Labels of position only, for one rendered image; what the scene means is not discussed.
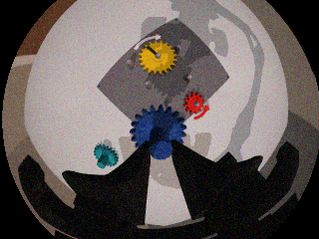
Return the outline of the blue gear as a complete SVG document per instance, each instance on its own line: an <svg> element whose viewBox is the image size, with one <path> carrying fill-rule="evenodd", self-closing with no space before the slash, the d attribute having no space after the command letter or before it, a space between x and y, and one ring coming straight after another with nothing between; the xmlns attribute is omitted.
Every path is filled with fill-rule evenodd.
<svg viewBox="0 0 319 239"><path fill-rule="evenodd" d="M131 133L132 140L136 140L136 147L148 140L151 143L151 156L155 159L165 159L171 155L170 140L183 143L181 138L186 136L183 130L186 124L183 124L183 117L178 116L178 111L172 113L172 107L166 111L163 105L159 105L159 110L151 106L151 111L143 109L143 115L135 114L132 120Z"/></svg>

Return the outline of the yellow gear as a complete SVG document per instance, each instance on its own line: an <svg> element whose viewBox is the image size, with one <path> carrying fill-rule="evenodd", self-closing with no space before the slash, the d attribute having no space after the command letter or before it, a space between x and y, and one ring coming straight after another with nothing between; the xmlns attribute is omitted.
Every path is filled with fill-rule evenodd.
<svg viewBox="0 0 319 239"><path fill-rule="evenodd" d="M171 67L175 67L175 61L178 61L174 57L176 57L175 51L172 50L172 45L170 47L166 44L163 44L162 41L155 41L154 44L149 41L148 45L144 45L144 49L141 49L142 53L139 53L139 61L143 61L140 63L141 67L143 67L143 71L148 70L148 73L153 71L153 75L156 72L159 72L159 75L162 75L162 71L166 75L166 69L171 71ZM156 53L160 53L159 59L156 59Z"/></svg>

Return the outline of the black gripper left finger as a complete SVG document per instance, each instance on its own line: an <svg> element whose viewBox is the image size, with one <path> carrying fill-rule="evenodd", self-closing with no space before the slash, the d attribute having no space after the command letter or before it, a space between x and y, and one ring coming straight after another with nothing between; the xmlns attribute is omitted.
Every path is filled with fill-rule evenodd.
<svg viewBox="0 0 319 239"><path fill-rule="evenodd" d="M140 144L119 167L105 175L64 171L64 179L76 194L103 202L119 204L136 220L137 226L145 226L147 198L151 174L151 143Z"/></svg>

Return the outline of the white curved arrow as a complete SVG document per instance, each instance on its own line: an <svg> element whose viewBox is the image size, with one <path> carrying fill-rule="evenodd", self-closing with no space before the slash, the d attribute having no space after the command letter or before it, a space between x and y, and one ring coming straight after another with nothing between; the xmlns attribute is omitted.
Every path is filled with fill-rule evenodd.
<svg viewBox="0 0 319 239"><path fill-rule="evenodd" d="M146 39L143 39L143 40L140 41L138 44L136 44L135 49L137 50L137 48L140 46L140 44L143 44L145 41L151 40L151 39L159 40L159 39L160 39L160 35L156 35L156 36L152 36L152 37L147 37Z"/></svg>

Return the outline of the teal gear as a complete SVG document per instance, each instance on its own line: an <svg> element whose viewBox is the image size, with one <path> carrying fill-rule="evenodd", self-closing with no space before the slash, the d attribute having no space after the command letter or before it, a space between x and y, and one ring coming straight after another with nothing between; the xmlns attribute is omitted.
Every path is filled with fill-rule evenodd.
<svg viewBox="0 0 319 239"><path fill-rule="evenodd" d="M105 166L112 167L119 162L119 157L115 154L114 150L112 151L112 148L109 148L108 144L107 147L97 144L93 152L95 153L95 158L99 161L97 162L99 168L105 168Z"/></svg>

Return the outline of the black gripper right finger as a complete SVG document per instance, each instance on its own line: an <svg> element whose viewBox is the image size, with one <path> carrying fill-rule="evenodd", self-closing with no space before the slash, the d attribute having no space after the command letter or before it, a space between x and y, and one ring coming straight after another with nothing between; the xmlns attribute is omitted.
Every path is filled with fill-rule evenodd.
<svg viewBox="0 0 319 239"><path fill-rule="evenodd" d="M192 220L203 218L204 211L214 203L224 187L258 170L263 156L256 155L238 163L219 164L196 154L183 143L170 140L171 159L178 176L180 190Z"/></svg>

